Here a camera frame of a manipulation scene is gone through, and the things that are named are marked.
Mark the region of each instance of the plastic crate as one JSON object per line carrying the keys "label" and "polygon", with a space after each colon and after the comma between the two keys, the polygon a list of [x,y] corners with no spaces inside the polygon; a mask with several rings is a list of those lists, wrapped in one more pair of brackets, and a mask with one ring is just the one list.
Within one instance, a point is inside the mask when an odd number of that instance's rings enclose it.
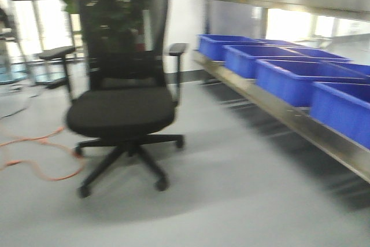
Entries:
{"label": "plastic crate", "polygon": [[261,45],[261,42],[242,36],[199,35],[199,52],[213,60],[225,60],[225,45]]}
{"label": "plastic crate", "polygon": [[370,79],[370,65],[360,65],[360,64],[353,64],[353,63],[343,63],[343,62],[332,62],[338,66],[345,67],[347,69],[351,69],[352,71],[356,71],[366,75]]}
{"label": "plastic crate", "polygon": [[286,47],[287,49],[297,51],[305,56],[317,58],[319,60],[333,61],[333,62],[349,62],[351,59],[345,58],[336,54],[326,52],[321,49],[314,49],[309,47]]}
{"label": "plastic crate", "polygon": [[276,46],[225,46],[225,67],[243,78],[256,78],[258,59],[293,60],[303,56]]}
{"label": "plastic crate", "polygon": [[311,105],[313,82],[366,83],[365,76],[329,62],[257,61],[256,84],[292,106]]}
{"label": "plastic crate", "polygon": [[287,42],[286,40],[270,40],[270,39],[256,39],[267,46],[294,46],[294,47],[308,47],[299,45],[297,43]]}
{"label": "plastic crate", "polygon": [[370,148],[370,85],[315,83],[310,115]]}

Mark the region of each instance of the black office chair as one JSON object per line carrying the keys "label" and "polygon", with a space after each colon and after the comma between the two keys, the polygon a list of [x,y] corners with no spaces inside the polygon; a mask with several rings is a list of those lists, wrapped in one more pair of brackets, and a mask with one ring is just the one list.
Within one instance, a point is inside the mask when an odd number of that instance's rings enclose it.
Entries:
{"label": "black office chair", "polygon": [[137,154],[157,175],[156,188],[169,186],[166,173],[142,147],[145,144],[176,142],[183,135],[153,134],[175,118],[180,94],[180,58],[185,43],[170,47],[177,57],[177,97],[167,88],[162,66],[163,40],[168,0],[78,0],[83,38],[88,50],[90,89],[73,99],[65,56],[73,47],[44,51],[40,58],[62,59],[72,101],[68,127],[87,137],[98,138],[78,143],[84,147],[114,146],[100,165],[84,180],[79,193],[87,197],[90,184],[123,153]]}

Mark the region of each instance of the gray floor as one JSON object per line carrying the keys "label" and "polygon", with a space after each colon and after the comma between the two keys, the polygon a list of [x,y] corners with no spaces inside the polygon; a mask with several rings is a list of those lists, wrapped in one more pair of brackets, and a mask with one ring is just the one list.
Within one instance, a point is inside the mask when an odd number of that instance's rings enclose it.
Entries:
{"label": "gray floor", "polygon": [[[1,95],[0,115],[37,90]],[[63,89],[45,91],[0,124],[44,135],[63,125],[67,106]],[[40,180],[25,165],[0,172],[1,246],[369,247],[370,185],[226,86],[185,84],[177,120],[162,133],[186,135],[183,150],[148,147],[171,179],[163,193],[125,157],[79,199],[76,188],[107,148],[88,150],[83,173],[62,182]],[[70,147],[78,140],[69,131],[51,139]],[[8,151],[54,176],[77,168],[34,143]]]}

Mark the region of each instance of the chair seat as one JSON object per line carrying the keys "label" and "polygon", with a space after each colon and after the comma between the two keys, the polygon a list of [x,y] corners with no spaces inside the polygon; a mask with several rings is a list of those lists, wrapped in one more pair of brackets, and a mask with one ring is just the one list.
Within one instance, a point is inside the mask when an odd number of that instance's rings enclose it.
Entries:
{"label": "chair seat", "polygon": [[68,110],[68,127],[96,138],[133,138],[162,130],[175,118],[165,87],[87,91]]}

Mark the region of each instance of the mesh backrest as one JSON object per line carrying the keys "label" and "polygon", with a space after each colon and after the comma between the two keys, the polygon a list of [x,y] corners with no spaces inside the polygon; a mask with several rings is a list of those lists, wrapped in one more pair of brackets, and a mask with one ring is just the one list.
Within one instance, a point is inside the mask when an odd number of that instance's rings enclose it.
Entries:
{"label": "mesh backrest", "polygon": [[123,84],[117,79],[164,84],[167,6],[168,0],[79,0],[92,89],[107,80]]}

